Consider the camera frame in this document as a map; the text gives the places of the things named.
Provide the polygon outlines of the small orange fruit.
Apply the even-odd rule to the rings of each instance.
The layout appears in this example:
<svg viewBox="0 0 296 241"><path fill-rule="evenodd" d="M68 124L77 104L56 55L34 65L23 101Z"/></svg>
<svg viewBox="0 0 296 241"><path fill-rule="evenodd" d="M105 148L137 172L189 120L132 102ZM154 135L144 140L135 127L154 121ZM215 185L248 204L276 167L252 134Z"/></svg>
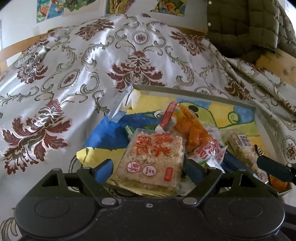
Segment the small orange fruit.
<svg viewBox="0 0 296 241"><path fill-rule="evenodd" d="M269 175L269 184L272 188L277 190L278 193L285 192L289 189L288 182L283 182L272 175Z"/></svg>

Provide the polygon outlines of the dark blue stick packet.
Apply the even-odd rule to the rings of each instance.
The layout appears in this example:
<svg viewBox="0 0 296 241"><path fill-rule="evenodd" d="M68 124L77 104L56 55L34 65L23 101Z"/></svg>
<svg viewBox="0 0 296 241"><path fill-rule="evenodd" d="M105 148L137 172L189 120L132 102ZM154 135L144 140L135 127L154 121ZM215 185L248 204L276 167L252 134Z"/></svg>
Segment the dark blue stick packet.
<svg viewBox="0 0 296 241"><path fill-rule="evenodd" d="M236 172L239 169L244 169L250 174L254 174L254 172L249 167L247 167L243 162L239 161L229 151L225 152L221 167L225 172Z"/></svg>

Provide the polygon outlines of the orange snack clear bag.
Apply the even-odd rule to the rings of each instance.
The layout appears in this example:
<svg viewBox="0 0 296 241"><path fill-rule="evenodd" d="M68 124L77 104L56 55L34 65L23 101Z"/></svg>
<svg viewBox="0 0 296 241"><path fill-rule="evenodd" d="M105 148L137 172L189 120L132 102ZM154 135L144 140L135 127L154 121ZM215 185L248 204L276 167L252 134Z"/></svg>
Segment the orange snack clear bag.
<svg viewBox="0 0 296 241"><path fill-rule="evenodd" d="M175 131L185 138L185 149L189 159L203 167L222 169L221 163L226 147L219 145L202 126L192 110L182 103L171 102L162 112L157 133Z"/></svg>

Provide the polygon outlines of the nut bar clear packet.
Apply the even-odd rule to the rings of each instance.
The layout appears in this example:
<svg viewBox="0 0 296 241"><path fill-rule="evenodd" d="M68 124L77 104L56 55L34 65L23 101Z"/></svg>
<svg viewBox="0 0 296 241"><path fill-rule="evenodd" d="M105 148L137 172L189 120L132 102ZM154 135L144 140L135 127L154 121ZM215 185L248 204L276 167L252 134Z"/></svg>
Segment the nut bar clear packet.
<svg viewBox="0 0 296 241"><path fill-rule="evenodd" d="M225 134L227 144L230 147L231 153L243 164L252 170L254 175L263 183L268 182L268 175L265 171L257 166L257 158L259 155L255 152L254 146L249 138L242 133L236 131L228 131Z"/></svg>

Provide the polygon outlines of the rice cracker square packet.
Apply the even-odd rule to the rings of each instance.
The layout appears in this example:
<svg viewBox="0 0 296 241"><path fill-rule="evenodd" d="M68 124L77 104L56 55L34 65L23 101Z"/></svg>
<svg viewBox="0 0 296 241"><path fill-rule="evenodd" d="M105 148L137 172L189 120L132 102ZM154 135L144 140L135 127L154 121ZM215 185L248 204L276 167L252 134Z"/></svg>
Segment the rice cracker square packet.
<svg viewBox="0 0 296 241"><path fill-rule="evenodd" d="M175 132L136 129L115 171L116 183L140 195L180 192L185 140Z"/></svg>

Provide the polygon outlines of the green white stick packet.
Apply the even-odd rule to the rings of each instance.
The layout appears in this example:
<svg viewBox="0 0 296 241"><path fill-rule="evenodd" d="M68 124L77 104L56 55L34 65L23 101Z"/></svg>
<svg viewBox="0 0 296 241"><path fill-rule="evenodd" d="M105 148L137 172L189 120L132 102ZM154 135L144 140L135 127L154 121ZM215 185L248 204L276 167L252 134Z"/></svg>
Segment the green white stick packet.
<svg viewBox="0 0 296 241"><path fill-rule="evenodd" d="M135 129L132 128L131 126L125 126L125 133L127 135L127 138L131 140L133 137L133 134L135 133Z"/></svg>

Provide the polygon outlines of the gold brown candy wrapper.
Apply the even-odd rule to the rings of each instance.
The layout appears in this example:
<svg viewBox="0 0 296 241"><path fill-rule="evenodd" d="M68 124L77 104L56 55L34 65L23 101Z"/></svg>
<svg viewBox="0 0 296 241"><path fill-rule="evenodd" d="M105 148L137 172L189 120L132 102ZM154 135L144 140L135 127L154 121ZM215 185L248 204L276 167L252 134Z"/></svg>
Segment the gold brown candy wrapper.
<svg viewBox="0 0 296 241"><path fill-rule="evenodd" d="M255 157L258 159L259 157L265 157L266 154L262 148L258 145L254 145Z"/></svg>

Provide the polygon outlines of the white green snack pouch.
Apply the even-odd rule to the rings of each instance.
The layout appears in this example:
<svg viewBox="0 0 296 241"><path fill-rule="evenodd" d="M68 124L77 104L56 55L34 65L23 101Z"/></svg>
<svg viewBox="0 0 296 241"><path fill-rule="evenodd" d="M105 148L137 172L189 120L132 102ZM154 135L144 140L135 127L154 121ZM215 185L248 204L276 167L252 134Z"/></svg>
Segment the white green snack pouch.
<svg viewBox="0 0 296 241"><path fill-rule="evenodd" d="M213 127L213 126L206 126L205 130L208 132L208 134L215 139L219 145L224 146L224 142L222 140L220 131L217 127Z"/></svg>

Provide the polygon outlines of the grey tray with painted liner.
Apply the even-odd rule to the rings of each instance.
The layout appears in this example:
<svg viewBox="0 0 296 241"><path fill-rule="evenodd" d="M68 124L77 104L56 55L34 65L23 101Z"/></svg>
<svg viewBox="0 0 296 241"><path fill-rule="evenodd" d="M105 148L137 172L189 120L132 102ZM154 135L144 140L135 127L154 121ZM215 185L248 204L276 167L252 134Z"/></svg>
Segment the grey tray with painted liner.
<svg viewBox="0 0 296 241"><path fill-rule="evenodd" d="M295 162L295 134L278 143L278 128L295 129L261 104L250 106L164 87L130 86L86 140L76 157L95 168L113 162L108 184L141 196L185 196L193 178L186 159L223 173L238 169L279 194L292 188L288 166Z"/></svg>

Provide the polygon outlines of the floral satin bedspread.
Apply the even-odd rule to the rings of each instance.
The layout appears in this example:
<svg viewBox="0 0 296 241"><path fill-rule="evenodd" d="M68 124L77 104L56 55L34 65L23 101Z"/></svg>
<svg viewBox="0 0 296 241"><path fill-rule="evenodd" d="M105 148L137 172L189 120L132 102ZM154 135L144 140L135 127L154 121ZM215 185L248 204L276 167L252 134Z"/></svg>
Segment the floral satin bedspread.
<svg viewBox="0 0 296 241"><path fill-rule="evenodd" d="M51 169L79 167L76 152L131 84L253 104L280 161L295 162L291 85L149 15L96 18L49 33L1 75L1 240L20 238L16 204Z"/></svg>

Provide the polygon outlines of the olive quilted down jacket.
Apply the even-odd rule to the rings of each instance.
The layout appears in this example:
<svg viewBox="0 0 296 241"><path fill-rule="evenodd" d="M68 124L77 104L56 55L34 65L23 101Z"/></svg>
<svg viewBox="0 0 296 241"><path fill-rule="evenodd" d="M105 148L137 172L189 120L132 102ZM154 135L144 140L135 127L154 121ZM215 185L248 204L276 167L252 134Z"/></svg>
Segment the olive quilted down jacket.
<svg viewBox="0 0 296 241"><path fill-rule="evenodd" d="M295 30L278 1L208 1L207 38L229 58L254 63L265 51L295 56Z"/></svg>

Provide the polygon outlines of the blond boy poster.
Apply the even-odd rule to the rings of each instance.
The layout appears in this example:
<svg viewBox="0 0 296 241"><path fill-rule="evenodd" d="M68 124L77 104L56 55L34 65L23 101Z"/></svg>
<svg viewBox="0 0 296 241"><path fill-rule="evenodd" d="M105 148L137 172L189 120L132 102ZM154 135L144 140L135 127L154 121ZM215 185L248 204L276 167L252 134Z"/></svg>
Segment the blond boy poster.
<svg viewBox="0 0 296 241"><path fill-rule="evenodd" d="M98 11L101 1L95 0L66 0L64 1L63 16L87 14Z"/></svg>

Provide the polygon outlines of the anime girl poster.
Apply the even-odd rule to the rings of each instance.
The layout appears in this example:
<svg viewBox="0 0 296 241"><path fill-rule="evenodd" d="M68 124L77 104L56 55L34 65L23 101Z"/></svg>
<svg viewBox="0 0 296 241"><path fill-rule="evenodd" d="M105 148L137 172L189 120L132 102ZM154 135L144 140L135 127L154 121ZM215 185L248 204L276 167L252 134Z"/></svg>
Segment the anime girl poster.
<svg viewBox="0 0 296 241"><path fill-rule="evenodd" d="M36 22L40 23L48 19L64 14L63 0L37 0Z"/></svg>

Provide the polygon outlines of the wooden bed frame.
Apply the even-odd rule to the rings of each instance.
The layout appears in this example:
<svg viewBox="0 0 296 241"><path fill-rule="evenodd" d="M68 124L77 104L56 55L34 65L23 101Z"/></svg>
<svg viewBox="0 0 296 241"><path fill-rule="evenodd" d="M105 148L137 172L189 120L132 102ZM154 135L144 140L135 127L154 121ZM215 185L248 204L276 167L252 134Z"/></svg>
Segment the wooden bed frame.
<svg viewBox="0 0 296 241"><path fill-rule="evenodd" d="M47 36L56 28L49 29L46 33L30 37L28 39L19 41L1 50L1 73L4 73L8 68L6 61L27 49L32 44L36 43L43 37ZM295 87L295 57L288 53L276 49L275 52L266 51L262 54L255 63L259 69L264 69L279 77L284 82Z"/></svg>

